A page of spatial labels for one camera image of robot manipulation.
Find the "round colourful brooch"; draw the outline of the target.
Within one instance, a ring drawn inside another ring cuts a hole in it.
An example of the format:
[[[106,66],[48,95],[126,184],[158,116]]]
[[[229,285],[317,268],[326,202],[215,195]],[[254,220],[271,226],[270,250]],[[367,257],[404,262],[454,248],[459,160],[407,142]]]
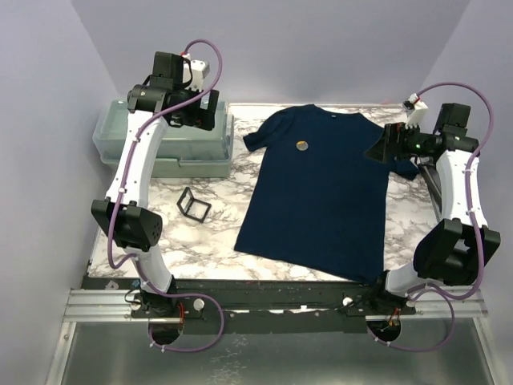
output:
[[[306,141],[304,140],[301,140],[301,141],[298,141],[297,144],[296,144],[296,148],[298,151],[306,151],[308,148],[309,148],[309,145]]]

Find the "navy blue t-shirt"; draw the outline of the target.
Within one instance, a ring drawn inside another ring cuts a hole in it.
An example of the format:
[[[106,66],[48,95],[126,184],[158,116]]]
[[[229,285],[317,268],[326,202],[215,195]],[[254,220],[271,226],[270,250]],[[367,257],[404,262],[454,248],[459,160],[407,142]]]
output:
[[[375,282],[384,269],[389,177],[418,175],[408,160],[365,156],[381,135],[359,113],[305,105],[272,114],[244,138],[264,155],[235,251]]]

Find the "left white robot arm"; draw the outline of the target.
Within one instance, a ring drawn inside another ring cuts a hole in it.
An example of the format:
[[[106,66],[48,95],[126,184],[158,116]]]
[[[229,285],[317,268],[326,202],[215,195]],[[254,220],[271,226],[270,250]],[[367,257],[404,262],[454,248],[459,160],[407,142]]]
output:
[[[204,131],[215,126],[219,93],[203,87],[205,71],[188,51],[156,52],[151,74],[127,95],[127,136],[114,180],[105,197],[91,204],[91,214],[107,236],[109,266],[117,270],[131,261],[139,275],[140,303],[161,317],[182,313],[184,307],[158,246],[163,220],[147,207],[149,184],[171,126]]]

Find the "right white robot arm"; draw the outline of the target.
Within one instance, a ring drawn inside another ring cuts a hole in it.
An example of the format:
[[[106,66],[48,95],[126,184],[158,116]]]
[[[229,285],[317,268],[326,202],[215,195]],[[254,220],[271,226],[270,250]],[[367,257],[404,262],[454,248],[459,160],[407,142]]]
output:
[[[441,106],[432,133],[422,132],[420,121],[427,106],[419,99],[405,103],[405,123],[386,124],[380,139],[366,157],[389,160],[427,158],[421,174],[433,169],[438,179],[428,187],[440,209],[439,223],[419,242],[411,263],[388,270],[368,297],[378,314],[403,308],[412,296],[440,285],[478,289],[485,265],[500,245],[498,232],[489,228],[483,214],[477,180],[479,141],[467,135],[471,109],[459,103]]]

